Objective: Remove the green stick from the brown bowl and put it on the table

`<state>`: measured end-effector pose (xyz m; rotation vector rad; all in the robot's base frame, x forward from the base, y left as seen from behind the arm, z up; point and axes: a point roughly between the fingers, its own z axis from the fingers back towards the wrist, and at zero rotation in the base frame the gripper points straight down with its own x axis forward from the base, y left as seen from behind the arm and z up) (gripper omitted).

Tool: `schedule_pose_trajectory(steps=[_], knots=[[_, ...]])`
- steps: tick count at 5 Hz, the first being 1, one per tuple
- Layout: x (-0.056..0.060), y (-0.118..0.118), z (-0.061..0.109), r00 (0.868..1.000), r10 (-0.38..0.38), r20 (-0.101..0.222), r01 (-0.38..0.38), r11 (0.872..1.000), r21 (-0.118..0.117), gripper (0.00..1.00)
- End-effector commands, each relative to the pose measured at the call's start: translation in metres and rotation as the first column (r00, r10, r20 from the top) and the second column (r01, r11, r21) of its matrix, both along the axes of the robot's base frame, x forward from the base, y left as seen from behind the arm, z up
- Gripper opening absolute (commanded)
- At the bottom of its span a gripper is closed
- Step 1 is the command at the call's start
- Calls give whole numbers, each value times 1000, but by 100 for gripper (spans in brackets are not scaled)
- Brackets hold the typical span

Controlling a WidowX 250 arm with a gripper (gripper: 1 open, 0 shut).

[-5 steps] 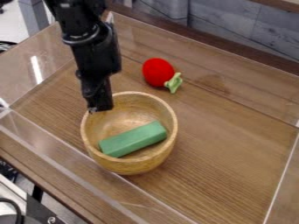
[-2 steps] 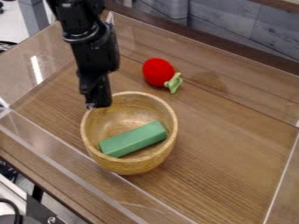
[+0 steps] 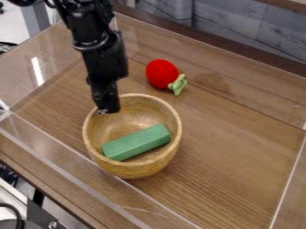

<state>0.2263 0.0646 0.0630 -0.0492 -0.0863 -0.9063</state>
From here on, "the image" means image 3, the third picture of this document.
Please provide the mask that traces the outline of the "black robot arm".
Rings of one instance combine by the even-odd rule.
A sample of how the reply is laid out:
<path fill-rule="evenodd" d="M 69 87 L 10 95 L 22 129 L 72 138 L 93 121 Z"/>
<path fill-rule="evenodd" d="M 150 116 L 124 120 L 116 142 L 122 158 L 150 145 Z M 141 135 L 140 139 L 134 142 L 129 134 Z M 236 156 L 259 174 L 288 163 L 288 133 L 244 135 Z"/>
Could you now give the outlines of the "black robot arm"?
<path fill-rule="evenodd" d="M 54 9 L 72 33 L 73 49 L 85 64 L 85 82 L 100 115 L 120 110 L 117 81 L 128 76 L 125 45 L 118 30 L 109 27 L 114 17 L 108 0 L 42 0 Z"/>

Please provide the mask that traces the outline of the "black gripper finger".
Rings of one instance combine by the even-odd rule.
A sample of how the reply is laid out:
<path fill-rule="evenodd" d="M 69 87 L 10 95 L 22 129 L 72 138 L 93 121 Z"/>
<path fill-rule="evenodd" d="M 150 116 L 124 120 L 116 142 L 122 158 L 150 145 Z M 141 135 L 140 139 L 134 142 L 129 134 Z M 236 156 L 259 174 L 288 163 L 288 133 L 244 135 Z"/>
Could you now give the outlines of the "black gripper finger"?
<path fill-rule="evenodd" d="M 105 109 L 108 114 L 117 113 L 120 110 L 117 85 L 110 84 L 105 95 Z"/>
<path fill-rule="evenodd" d="M 104 115 L 108 112 L 105 95 L 106 88 L 105 87 L 90 87 L 92 100 L 96 104 L 96 111 L 100 115 Z"/>

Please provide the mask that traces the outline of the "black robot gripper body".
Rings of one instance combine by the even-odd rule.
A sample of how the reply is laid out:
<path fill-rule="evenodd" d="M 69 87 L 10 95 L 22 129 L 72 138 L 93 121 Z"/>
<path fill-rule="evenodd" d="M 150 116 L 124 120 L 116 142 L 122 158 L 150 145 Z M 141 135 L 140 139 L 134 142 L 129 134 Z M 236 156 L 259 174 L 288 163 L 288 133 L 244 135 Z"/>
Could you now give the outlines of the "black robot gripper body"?
<path fill-rule="evenodd" d="M 128 75 L 125 47 L 121 37 L 82 38 L 78 40 L 86 83 L 92 89 L 106 89 Z"/>

